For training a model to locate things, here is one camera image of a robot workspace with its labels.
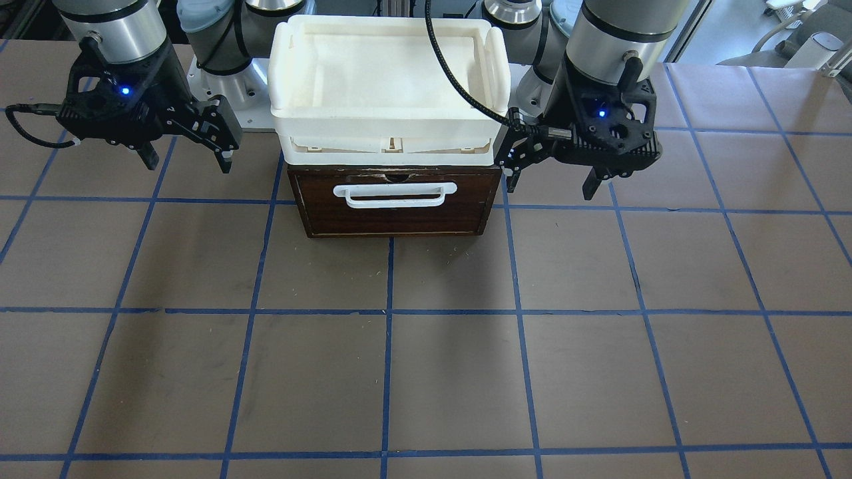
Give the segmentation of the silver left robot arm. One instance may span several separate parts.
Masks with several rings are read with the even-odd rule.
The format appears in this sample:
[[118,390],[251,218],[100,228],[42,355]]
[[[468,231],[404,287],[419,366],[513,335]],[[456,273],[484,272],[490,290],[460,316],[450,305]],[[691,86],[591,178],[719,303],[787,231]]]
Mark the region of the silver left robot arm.
[[511,63],[529,71],[515,90],[495,162],[514,192],[521,172],[556,160],[588,166],[585,200],[600,183],[647,169],[661,154],[650,79],[685,1],[483,1]]

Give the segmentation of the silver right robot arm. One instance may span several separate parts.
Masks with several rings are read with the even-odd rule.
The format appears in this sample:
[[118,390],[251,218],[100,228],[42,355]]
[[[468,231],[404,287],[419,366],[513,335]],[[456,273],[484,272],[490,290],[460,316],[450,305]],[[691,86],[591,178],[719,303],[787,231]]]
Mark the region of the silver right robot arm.
[[179,134],[209,148],[223,173],[244,128],[268,125],[267,62],[275,27],[313,15],[314,1],[180,1],[194,49],[186,72],[154,1],[55,3],[81,55],[56,118],[79,139],[138,152],[158,166],[152,143]]

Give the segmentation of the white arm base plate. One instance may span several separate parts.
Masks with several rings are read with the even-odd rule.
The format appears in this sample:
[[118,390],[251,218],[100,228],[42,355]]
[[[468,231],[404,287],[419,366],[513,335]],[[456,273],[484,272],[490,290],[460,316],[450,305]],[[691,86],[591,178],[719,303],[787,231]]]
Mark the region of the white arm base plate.
[[550,98],[552,83],[542,76],[537,66],[509,63],[509,72],[509,106],[517,107],[527,117],[538,117]]
[[229,76],[204,72],[196,63],[192,63],[188,70],[188,84],[198,100],[208,100],[214,95],[228,98],[232,111],[245,131],[273,132],[268,63],[269,60],[265,58],[253,59],[246,70]]

